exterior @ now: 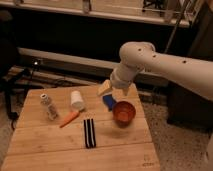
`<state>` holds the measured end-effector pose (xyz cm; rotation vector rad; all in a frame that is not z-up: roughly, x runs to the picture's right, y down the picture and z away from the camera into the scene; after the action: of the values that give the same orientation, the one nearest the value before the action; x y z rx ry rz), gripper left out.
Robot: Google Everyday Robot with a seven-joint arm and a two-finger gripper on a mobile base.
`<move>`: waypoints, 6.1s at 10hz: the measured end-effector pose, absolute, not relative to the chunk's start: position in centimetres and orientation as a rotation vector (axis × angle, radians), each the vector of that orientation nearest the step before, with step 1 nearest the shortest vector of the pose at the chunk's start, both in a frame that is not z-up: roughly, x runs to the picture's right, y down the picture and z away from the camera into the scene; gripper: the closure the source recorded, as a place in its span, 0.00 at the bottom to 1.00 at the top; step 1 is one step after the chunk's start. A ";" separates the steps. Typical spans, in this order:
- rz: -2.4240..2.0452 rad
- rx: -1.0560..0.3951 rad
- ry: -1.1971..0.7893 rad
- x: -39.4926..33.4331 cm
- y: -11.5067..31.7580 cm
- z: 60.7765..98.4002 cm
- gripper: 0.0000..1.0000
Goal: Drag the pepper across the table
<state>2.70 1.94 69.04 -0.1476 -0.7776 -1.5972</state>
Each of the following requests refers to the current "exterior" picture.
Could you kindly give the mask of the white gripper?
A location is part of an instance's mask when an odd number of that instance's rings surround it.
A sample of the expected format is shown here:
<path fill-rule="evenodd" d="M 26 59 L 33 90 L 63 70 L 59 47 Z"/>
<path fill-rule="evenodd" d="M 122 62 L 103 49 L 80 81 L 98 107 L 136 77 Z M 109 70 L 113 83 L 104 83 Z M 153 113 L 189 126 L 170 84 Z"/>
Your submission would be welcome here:
<path fill-rule="evenodd" d="M 119 64 L 111 73 L 110 82 L 114 88 L 123 89 L 123 95 L 127 96 L 130 89 L 129 86 L 137 74 L 137 69 Z"/>

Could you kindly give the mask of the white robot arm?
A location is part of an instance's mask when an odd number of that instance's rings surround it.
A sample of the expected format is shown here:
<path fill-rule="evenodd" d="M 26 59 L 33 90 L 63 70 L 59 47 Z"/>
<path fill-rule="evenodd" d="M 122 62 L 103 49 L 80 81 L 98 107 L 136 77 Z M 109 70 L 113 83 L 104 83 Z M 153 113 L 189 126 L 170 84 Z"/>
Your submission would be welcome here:
<path fill-rule="evenodd" d="M 213 101 L 213 62 L 155 51 L 149 42 L 127 42 L 119 50 L 120 63 L 110 75 L 114 88 L 126 89 L 143 69 L 161 75 Z"/>

